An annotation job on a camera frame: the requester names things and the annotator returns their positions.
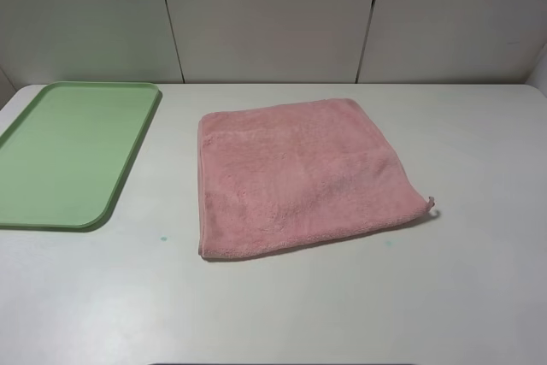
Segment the green plastic tray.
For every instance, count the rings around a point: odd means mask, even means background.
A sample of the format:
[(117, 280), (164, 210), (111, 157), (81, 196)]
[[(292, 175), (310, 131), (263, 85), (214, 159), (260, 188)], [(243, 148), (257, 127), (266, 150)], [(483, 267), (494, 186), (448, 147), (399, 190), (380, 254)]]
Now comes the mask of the green plastic tray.
[(161, 99), (151, 83), (43, 87), (1, 136), (1, 227), (98, 229), (114, 210)]

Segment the pink terry towel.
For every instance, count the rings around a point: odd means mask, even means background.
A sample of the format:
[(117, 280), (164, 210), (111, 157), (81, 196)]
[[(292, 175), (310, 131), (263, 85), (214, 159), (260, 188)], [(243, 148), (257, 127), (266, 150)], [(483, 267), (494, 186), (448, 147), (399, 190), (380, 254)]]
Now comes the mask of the pink terry towel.
[(207, 114), (197, 169), (198, 252), (208, 261), (361, 237), (434, 205), (348, 98)]

